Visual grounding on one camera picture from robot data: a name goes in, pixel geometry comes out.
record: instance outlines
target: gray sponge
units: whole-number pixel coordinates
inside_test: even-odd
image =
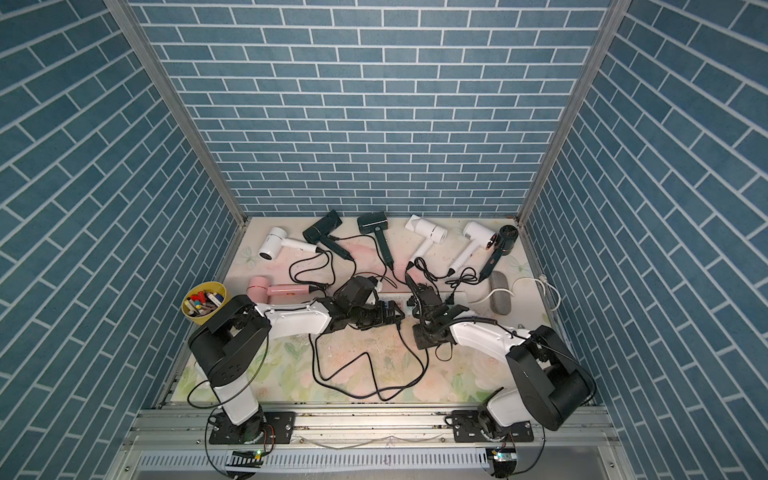
[[[491,290],[494,288],[509,289],[509,282],[507,276],[501,272],[495,271],[491,273]],[[507,292],[494,292],[491,295],[491,310],[499,315],[507,315],[512,311],[512,298]]]

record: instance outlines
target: vent grille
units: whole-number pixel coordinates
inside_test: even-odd
[[[231,457],[229,452],[211,452],[211,460],[223,469],[228,462],[242,464],[247,460]],[[159,451],[145,452],[139,461],[139,469],[148,472],[208,471],[210,466],[204,452]],[[485,449],[441,447],[431,449],[354,449],[348,451],[291,449],[274,452],[264,459],[261,468],[232,466],[228,469],[240,472],[344,472],[374,468],[439,469],[439,468],[487,468]]]

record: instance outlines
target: table surface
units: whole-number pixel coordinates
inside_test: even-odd
[[[407,218],[399,217],[390,218],[389,229],[385,232],[389,248],[395,259],[395,272],[400,279],[402,279],[408,258],[423,241],[423,237],[405,229],[407,220]],[[498,231],[501,226],[513,221],[456,218],[430,220],[449,231],[445,242],[441,245],[434,245],[425,255],[430,271],[438,276],[445,275],[448,265],[468,243],[468,240],[462,236],[462,229],[470,220],[477,221],[494,231]],[[248,280],[252,276],[266,276],[273,285],[292,283],[288,276],[288,266],[296,260],[310,258],[313,254],[284,247],[275,260],[266,261],[260,258],[257,252],[271,227],[282,227],[291,238],[302,240],[301,232],[312,223],[314,220],[310,218],[252,219],[223,282],[224,285],[233,295],[237,295],[245,293]],[[341,227],[333,231],[333,235],[336,237],[351,237],[358,234],[356,219],[348,217],[343,219]],[[368,271],[381,274],[383,272],[384,267],[376,255],[373,240],[360,237],[341,240],[339,244],[344,246],[355,258],[358,273]],[[473,266],[479,271],[490,253],[490,251],[482,248],[475,251],[466,266]],[[320,266],[323,263],[325,260],[320,257],[303,263],[301,267],[295,267],[294,271]],[[340,286],[353,272],[353,264],[338,257],[334,258],[334,268],[336,270],[336,286]],[[502,257],[495,270],[507,276],[510,286],[518,278],[531,276],[528,259],[520,241],[515,244],[508,256]],[[425,281],[418,270],[411,269],[409,273],[416,282]],[[326,268],[307,273],[301,278],[303,280],[329,282],[332,277],[329,268]],[[448,289],[444,283],[439,283],[438,286],[441,291]],[[489,288],[487,281],[479,285],[462,284],[456,294],[456,302],[466,304],[467,299],[469,301],[480,299],[488,293]],[[381,295],[385,299],[386,293],[406,292],[408,289],[403,285],[398,285],[398,288],[395,289],[385,283]],[[298,303],[309,298],[311,296],[274,296],[270,298],[270,302]],[[540,325],[550,325],[535,282],[523,281],[518,283],[515,286],[515,297],[511,299],[511,303],[512,312],[505,316],[491,311],[490,300],[470,307],[478,315],[492,316],[506,326],[518,327],[523,325],[524,328],[535,329]],[[425,352],[415,349],[411,330],[414,323],[415,320],[411,316],[406,317],[402,324],[402,334],[406,343],[424,361]],[[419,363],[403,348],[396,328],[386,326],[364,332],[347,328],[322,337],[319,340],[319,359],[323,374],[328,375],[365,351],[370,353],[376,372],[376,381],[380,387],[405,385],[421,372]],[[393,402],[481,402],[497,388],[515,384],[506,365],[477,350],[455,346],[451,356],[450,346],[443,345],[439,347],[437,354],[441,359],[450,358],[450,360],[437,360],[435,349],[429,349],[429,369],[424,378],[413,388],[406,389],[395,397]],[[251,363],[248,369],[249,375],[255,372],[262,355],[263,348]],[[194,368],[194,358],[190,357],[177,388],[174,390],[172,401],[185,402],[192,387],[203,379],[203,376]],[[344,369],[329,383],[356,395],[367,394],[374,390],[371,372],[364,358]],[[380,402],[376,396],[364,400],[352,400],[341,393],[317,385],[312,377],[312,352],[306,335],[272,340],[264,367],[251,388],[260,402]],[[388,396],[387,394],[392,393],[394,390],[385,392],[383,395]],[[214,402],[215,398],[210,389],[200,387],[192,395],[192,400]]]

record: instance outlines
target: white power cord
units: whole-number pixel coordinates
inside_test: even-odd
[[[373,440],[369,440],[368,442],[363,442],[363,443],[356,443],[355,445],[345,445],[345,446],[342,446],[342,447],[337,447],[335,445],[327,445],[325,443],[315,442],[314,440],[305,439],[304,437],[299,437],[299,438],[302,439],[306,443],[311,443],[312,445],[316,445],[318,447],[323,447],[324,449],[347,450],[347,449],[356,449],[356,448],[362,447],[364,445],[370,445],[370,444],[375,443],[375,442],[383,442],[385,440],[390,440],[390,439],[399,440],[401,442],[411,442],[411,443],[429,442],[431,440],[439,439],[439,438],[443,437],[443,435],[444,434],[435,435],[433,437],[429,437],[428,439],[401,439],[400,437],[395,437],[394,435],[390,435],[388,437],[383,437],[383,438],[380,438],[380,439],[373,439]]]
[[[547,281],[547,276],[546,275],[540,275],[539,278],[534,278],[532,276],[523,276],[521,278],[518,278],[514,282],[512,282],[511,290],[510,289],[506,289],[506,288],[494,288],[493,290],[488,292],[488,295],[482,297],[480,300],[476,300],[474,302],[468,302],[468,303],[470,305],[472,305],[474,303],[485,302],[488,298],[491,297],[491,295],[493,295],[496,292],[506,292],[506,293],[509,293],[511,296],[514,297],[515,296],[515,292],[514,292],[515,285],[517,285],[520,280],[533,280],[534,282],[541,284],[541,288],[544,290],[544,295],[545,296],[547,295],[547,287],[551,288],[552,291],[554,291],[558,295],[558,301],[555,303],[555,305],[554,305],[554,307],[552,307],[552,309],[553,310],[557,310],[558,309],[558,307],[560,306],[560,303],[562,302],[562,297],[560,296],[560,292],[558,291],[558,289],[554,288],[554,286],[552,286],[552,284]]]

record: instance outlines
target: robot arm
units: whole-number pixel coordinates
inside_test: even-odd
[[[506,362],[515,378],[516,389],[502,389],[480,407],[478,418],[489,437],[501,438],[510,425],[531,418],[557,430],[594,387],[590,385],[594,380],[547,326],[533,331],[516,329],[512,335],[500,326],[468,321],[456,323],[450,330],[456,344]],[[540,362],[549,362],[549,366]]]
[[[464,306],[448,308],[431,287],[419,289],[408,274],[406,283],[418,306],[414,314],[419,323],[413,335],[420,349],[447,342],[469,346],[506,362],[515,377],[517,389],[494,393],[479,409],[481,427],[490,438],[505,436],[511,424],[531,417],[557,430],[590,395],[594,380],[553,329],[507,330],[492,319],[474,316]]]
[[[372,304],[369,298],[375,299]],[[202,373],[233,425],[260,422],[259,403],[246,388],[247,368],[267,336],[335,332],[354,323],[357,329],[390,325],[405,318],[395,302],[376,295],[376,280],[355,276],[333,297],[299,305],[253,303],[235,296],[190,337],[188,344]]]

